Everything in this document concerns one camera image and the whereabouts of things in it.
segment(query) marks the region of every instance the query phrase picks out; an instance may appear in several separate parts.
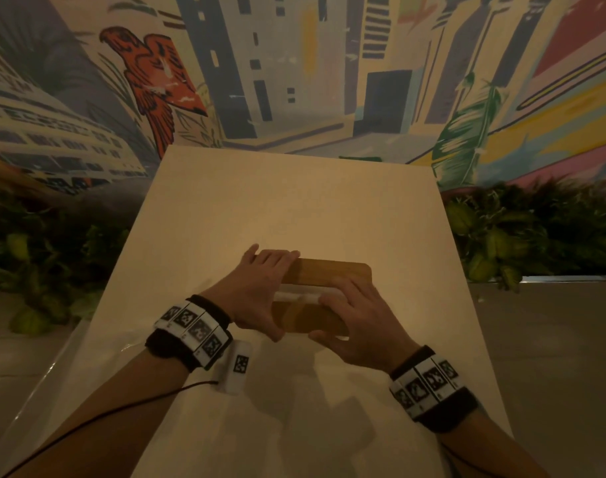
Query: table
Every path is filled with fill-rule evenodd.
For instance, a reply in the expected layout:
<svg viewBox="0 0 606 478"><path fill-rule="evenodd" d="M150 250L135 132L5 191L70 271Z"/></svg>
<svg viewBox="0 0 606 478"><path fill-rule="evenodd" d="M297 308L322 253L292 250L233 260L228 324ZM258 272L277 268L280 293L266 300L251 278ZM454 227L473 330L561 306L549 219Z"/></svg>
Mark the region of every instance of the table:
<svg viewBox="0 0 606 478"><path fill-rule="evenodd" d="M166 308L221 278L254 242L370 265L405 329L453 362L510 433L429 168L171 146L44 436L137 353ZM180 394L134 477L444 475L434 436L403 413L386 375L304 335L273 344L231 329L254 346L244 393ZM190 382L206 377L198 369Z"/></svg>

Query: pink paint stripe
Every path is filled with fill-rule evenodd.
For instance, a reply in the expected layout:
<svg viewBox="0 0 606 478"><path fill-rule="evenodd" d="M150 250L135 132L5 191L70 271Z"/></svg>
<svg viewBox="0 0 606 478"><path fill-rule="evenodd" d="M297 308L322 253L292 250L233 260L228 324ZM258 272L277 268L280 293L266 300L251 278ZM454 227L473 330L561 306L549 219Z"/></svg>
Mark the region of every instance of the pink paint stripe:
<svg viewBox="0 0 606 478"><path fill-rule="evenodd" d="M537 169L532 173L520 176L510 184L517 184L521 187L528 187L537 181L545 182L549 179L565 178L586 171L594 166L600 166L606 162L606 146L592 149L588 152L568 157L544 168Z"/></svg>

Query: wall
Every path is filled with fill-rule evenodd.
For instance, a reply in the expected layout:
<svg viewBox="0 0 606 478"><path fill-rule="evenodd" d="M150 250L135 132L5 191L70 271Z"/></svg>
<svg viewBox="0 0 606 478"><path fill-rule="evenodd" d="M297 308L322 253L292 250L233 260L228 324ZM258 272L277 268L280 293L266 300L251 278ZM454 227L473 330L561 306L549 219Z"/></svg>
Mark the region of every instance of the wall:
<svg viewBox="0 0 606 478"><path fill-rule="evenodd" d="M0 165L69 194L171 143L606 180L606 0L0 0L0 91Z"/></svg>

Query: floor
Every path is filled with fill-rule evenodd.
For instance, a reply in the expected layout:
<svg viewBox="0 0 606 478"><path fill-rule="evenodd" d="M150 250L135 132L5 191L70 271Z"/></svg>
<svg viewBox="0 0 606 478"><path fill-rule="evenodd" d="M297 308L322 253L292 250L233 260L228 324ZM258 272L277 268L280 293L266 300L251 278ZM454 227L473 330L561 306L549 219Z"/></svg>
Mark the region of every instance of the floor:
<svg viewBox="0 0 606 478"><path fill-rule="evenodd" d="M606 282L470 285L513 433L552 476L606 478ZM15 336L0 294L0 436L68 338Z"/></svg>

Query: wire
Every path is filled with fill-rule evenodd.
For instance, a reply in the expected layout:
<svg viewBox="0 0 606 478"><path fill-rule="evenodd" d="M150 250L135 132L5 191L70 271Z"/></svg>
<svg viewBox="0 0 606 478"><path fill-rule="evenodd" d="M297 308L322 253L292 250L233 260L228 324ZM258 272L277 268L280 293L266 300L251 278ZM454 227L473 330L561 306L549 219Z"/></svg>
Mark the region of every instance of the wire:
<svg viewBox="0 0 606 478"><path fill-rule="evenodd" d="M2 478L9 478L13 473L18 471L20 468L22 468L22 466L26 465L29 461L32 461L33 459L37 458L45 451L51 449L57 443L64 441L71 434L78 432L80 429L85 428L88 425L91 425L95 421L99 421L100 419L107 418L108 416L111 416L117 412L125 411L126 409L130 409L132 407L141 406L142 404L148 404L153 401L157 401L157 399L164 399L169 396L179 394L181 391L185 391L186 389L190 389L191 387L195 387L197 385L202 385L202 384L219 384L219 381L218 380L202 380L200 382L196 382L195 384L186 385L180 389L175 389L174 391L170 391L168 393L159 394L158 396L154 396L152 398L142 399L141 401L135 401L134 403L124 404L124 406L119 406L119 407L116 407L115 409L110 409L108 411L102 412L101 414L98 414L94 418L88 419L87 421L84 421L84 423L82 423L81 425L77 425L72 430L67 431L66 433L62 434L55 441L52 441L52 442L48 443L46 446L44 446L44 448L40 448L39 450L35 451L28 458L25 458L22 462L20 462L16 466L14 466L10 471L8 471L5 475L3 475Z"/></svg>
<svg viewBox="0 0 606 478"><path fill-rule="evenodd" d="M444 443L441 442L440 446L442 446L451 456L458 459L458 461L461 461L466 466L473 468L475 471L479 471L483 475L487 475L491 478L504 478L504 476L502 476L502 475L496 475L495 473L491 473L490 471L483 470L479 466L475 466L474 464L469 463L466 459L462 458L459 454L457 454L456 452L453 452L453 450L450 447L448 447L447 445L445 445Z"/></svg>

